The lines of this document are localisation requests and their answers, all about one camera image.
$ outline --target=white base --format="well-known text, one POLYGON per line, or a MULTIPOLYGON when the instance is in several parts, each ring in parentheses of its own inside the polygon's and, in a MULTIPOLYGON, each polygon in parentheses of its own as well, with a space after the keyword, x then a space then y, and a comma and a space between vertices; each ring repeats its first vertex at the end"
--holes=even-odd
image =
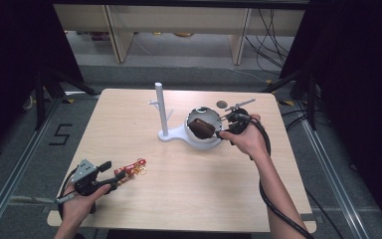
POLYGON ((202 149, 202 150, 211 149, 211 148, 217 146, 221 142, 221 140, 219 138, 216 138, 214 141, 211 141, 211 142, 196 142, 196 141, 193 141, 188 136, 187 132, 185 131, 184 124, 182 124, 180 127, 177 127, 177 128, 170 128, 168 130, 168 135, 167 136, 163 135, 163 131, 162 130, 159 132, 158 135, 159 135, 159 138, 160 138, 161 141, 168 142, 168 141, 171 141, 171 140, 182 140, 182 141, 187 142, 191 146, 193 146, 195 148, 198 148, 198 149, 202 149))

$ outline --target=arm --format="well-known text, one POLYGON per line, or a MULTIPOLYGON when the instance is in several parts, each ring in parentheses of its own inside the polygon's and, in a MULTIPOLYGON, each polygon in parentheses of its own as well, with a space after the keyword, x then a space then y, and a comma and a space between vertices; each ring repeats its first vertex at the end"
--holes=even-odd
MULTIPOLYGON (((257 120, 260 119, 258 115, 251 115, 251 117, 257 120)), ((249 123, 241 134, 232 134, 227 131, 222 131, 220 132, 220 136, 232 141, 241 152, 247 154, 254 160, 259 171, 262 186, 269 200, 280 212, 306 230, 268 154, 265 140, 257 128, 249 123)), ((273 238, 304 238, 296 230, 277 217, 269 208, 268 215, 273 238)))
MULTIPOLYGON (((110 185, 106 184, 90 196, 76 195, 73 199, 65 202, 64 220, 55 235, 55 239, 73 239, 83 220, 89 215, 93 204, 107 193, 109 189, 110 185)), ((74 186, 70 184, 65 190, 65 193, 69 193, 73 190, 74 186)))

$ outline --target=red and gold object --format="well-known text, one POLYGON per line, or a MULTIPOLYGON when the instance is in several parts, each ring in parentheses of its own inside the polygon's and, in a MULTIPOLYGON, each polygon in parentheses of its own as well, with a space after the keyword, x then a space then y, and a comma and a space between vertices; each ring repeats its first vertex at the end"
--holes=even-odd
POLYGON ((147 162, 144 158, 139 158, 137 162, 132 163, 128 166, 117 168, 113 171, 115 175, 125 171, 125 177, 119 181, 119 184, 122 184, 123 182, 126 182, 130 176, 132 175, 143 175, 147 172, 147 169, 145 168, 145 164, 147 162))

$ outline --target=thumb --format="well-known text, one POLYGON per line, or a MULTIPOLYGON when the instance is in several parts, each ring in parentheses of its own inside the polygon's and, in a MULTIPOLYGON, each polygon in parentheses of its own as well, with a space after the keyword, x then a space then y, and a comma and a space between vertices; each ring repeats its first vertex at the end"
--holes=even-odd
POLYGON ((101 198, 105 193, 107 193, 110 189, 110 184, 105 184, 101 186, 98 190, 96 190, 90 197, 93 199, 93 201, 98 200, 101 198))
POLYGON ((226 140, 232 141, 235 135, 229 131, 220 131, 219 136, 226 140))

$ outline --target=person's left hand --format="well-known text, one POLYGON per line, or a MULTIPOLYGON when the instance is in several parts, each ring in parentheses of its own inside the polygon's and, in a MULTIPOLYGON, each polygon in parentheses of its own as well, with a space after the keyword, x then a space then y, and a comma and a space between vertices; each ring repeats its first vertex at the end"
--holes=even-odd
MULTIPOLYGON (((109 189, 110 185, 106 184, 89 196, 81 196, 77 194, 73 199, 66 201, 64 203, 64 221, 70 221, 74 225, 81 225, 83 220, 89 215, 96 200, 107 193, 109 189)), ((72 191, 74 191, 74 186, 69 184, 65 190, 65 194, 72 191)))

